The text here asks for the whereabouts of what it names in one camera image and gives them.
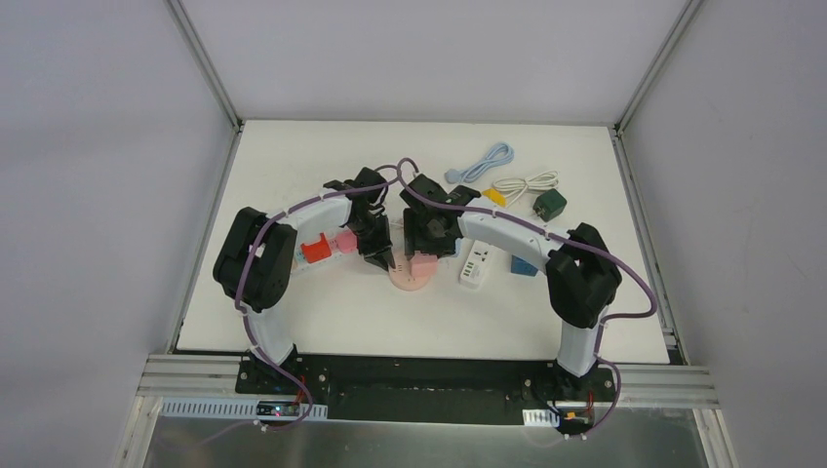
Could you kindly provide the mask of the pink cube plug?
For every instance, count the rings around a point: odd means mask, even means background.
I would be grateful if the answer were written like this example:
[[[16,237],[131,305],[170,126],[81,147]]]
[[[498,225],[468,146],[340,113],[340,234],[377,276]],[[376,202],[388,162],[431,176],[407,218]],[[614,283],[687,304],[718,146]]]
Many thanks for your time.
[[[433,276],[439,265],[439,258],[433,254],[415,253],[410,259],[411,275],[415,279]]]

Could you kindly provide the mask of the blue cube plug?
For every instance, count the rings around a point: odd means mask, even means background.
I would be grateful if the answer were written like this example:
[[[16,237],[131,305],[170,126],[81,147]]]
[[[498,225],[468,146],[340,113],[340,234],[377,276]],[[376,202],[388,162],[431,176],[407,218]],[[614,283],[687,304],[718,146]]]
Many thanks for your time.
[[[510,261],[510,272],[515,275],[534,277],[537,275],[538,269],[525,260],[512,255]]]

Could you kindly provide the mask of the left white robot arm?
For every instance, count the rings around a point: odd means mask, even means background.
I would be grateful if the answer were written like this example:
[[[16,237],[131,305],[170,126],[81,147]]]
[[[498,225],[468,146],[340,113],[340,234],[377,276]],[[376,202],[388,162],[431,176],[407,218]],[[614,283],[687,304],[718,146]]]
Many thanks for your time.
[[[331,180],[311,198],[273,214],[252,207],[234,217],[218,251],[213,279],[241,314],[252,352],[264,362],[259,379],[274,394],[296,385],[297,368],[286,361],[295,342],[277,325],[275,306],[287,291],[295,251],[346,228],[362,259],[383,271],[395,265],[384,201],[393,181],[378,169]]]

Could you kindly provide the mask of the dark green cube plug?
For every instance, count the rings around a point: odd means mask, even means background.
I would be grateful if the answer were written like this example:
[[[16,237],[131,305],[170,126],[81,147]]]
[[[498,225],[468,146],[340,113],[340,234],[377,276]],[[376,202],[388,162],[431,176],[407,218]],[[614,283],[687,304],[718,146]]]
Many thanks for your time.
[[[549,189],[535,197],[532,210],[543,221],[550,221],[559,216],[567,204],[568,200],[557,189]]]

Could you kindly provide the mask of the yellow cube plug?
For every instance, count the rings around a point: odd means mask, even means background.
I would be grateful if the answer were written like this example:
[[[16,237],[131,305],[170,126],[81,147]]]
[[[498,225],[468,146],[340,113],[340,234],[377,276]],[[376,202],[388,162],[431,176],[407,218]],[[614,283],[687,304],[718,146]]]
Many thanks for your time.
[[[482,194],[500,207],[506,207],[508,205],[507,198],[494,188],[486,189]]]

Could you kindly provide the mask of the small white power strip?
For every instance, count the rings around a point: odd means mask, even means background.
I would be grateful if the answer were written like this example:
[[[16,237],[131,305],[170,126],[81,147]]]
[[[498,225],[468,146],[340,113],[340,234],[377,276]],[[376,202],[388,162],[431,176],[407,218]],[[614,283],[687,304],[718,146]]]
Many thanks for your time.
[[[458,282],[469,290],[478,290],[484,283],[491,265],[494,247],[491,244],[474,240],[463,266],[460,269]]]

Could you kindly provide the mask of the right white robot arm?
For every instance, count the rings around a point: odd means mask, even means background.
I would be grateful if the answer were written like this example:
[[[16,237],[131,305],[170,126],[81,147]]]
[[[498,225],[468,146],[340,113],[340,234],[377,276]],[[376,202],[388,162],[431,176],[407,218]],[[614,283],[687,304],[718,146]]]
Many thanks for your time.
[[[418,216],[414,232],[426,241],[451,244],[455,238],[489,244],[517,256],[544,274],[552,311],[561,319],[560,348],[553,383],[575,400],[592,387],[599,322],[622,283],[619,268],[606,258],[606,245],[593,226],[581,223],[563,234],[548,232],[512,214],[475,189],[446,192],[418,175],[401,198]]]

